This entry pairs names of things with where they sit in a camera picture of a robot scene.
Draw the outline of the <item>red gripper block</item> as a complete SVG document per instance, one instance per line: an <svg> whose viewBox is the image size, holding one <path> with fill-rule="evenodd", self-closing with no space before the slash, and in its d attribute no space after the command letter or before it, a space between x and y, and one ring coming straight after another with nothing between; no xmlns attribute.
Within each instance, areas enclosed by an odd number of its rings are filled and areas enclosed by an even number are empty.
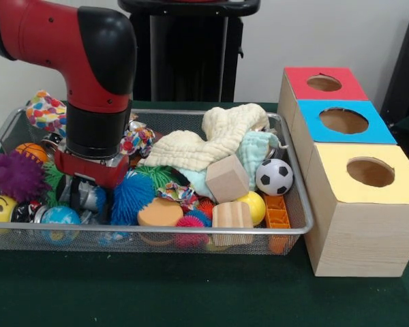
<svg viewBox="0 0 409 327"><path fill-rule="evenodd" d="M55 152L55 164L59 171L70 176L78 176L107 189L119 185L129 168L129 159L118 154L102 163L98 160L88 160L61 150ZM73 178L70 185L70 208L80 208L81 178Z"/></svg>

